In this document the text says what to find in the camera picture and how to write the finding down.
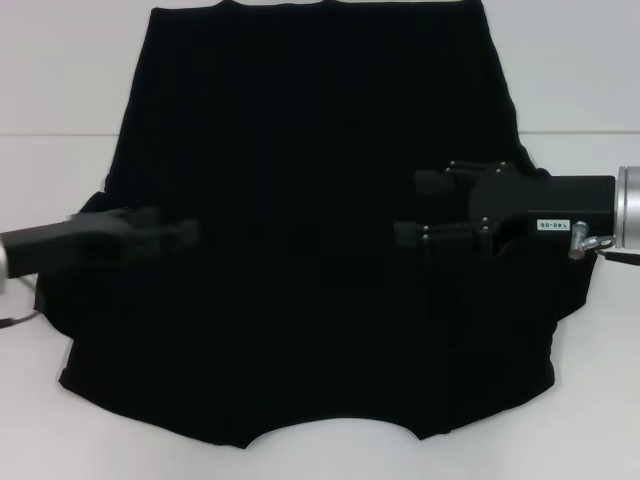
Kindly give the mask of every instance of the silver cylinder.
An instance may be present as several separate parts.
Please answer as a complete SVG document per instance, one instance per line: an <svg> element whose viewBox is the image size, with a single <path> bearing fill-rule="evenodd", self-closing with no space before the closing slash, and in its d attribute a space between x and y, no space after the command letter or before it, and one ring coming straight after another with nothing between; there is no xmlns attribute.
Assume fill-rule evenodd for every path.
<svg viewBox="0 0 640 480"><path fill-rule="evenodd" d="M614 232L617 248L640 248L640 167L620 167Z"/></svg>

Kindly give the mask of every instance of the label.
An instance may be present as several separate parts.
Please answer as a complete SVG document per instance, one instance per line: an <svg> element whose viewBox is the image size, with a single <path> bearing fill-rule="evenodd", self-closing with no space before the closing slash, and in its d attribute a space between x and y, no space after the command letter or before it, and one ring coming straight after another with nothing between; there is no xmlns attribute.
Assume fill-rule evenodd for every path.
<svg viewBox="0 0 640 480"><path fill-rule="evenodd" d="M543 232L570 232L570 220L538 220L538 230Z"/></svg>

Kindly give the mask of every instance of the white table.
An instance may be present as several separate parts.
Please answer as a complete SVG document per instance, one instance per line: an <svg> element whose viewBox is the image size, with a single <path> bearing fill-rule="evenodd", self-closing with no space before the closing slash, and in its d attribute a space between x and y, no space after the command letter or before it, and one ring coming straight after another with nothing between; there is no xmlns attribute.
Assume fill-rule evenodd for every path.
<svg viewBox="0 0 640 480"><path fill-rule="evenodd" d="M100 188L148 11L206 3L0 3L0 231L58 221ZM532 132L522 140L536 162L556 174L616 174L618 165L640 165L640 135L632 133L640 130L633 56L640 6L485 5L521 130ZM92 58L96 50L100 61ZM561 322L554 338L556 387L423 442L394 425L334 420L273 432L242 451L118 417L57 384L69 340L39 318L0 331L0 478L636 479L636 285L640 270L598 263L587 306ZM30 295L12 282L0 317L27 312Z"/></svg>

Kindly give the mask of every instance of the black t-shirt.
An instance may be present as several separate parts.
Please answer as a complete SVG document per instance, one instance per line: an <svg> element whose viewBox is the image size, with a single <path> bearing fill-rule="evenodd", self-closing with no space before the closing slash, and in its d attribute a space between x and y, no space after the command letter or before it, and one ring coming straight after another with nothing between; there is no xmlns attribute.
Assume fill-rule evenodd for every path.
<svg viewBox="0 0 640 480"><path fill-rule="evenodd" d="M197 218L203 241L41 276L74 339L62 384L240 447L336 417L425 438L530 400L553 384L556 322L584 303L593 259L522 240L398 261L415 171L455 160L535 172L479 1L153 10L85 211L159 206ZM435 207L434 222L464 220Z"/></svg>

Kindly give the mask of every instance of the black wire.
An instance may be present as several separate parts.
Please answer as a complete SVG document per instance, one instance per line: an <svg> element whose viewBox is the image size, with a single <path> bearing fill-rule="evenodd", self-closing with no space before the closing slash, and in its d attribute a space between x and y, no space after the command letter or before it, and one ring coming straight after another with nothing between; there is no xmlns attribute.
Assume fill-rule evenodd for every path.
<svg viewBox="0 0 640 480"><path fill-rule="evenodd" d="M18 278L18 280L25 285L27 288L29 288L32 291L36 291L36 286L34 283L32 283L29 279L27 279L26 277L20 277ZM34 318L36 318L38 315L40 315L41 312L39 312L38 310L33 310L33 312L31 312L29 315L25 316L25 317L21 317L21 318L0 318L0 329L3 328L8 328L8 327L13 327L14 325L19 325L21 323L25 323L28 322L29 320L33 320Z"/></svg>

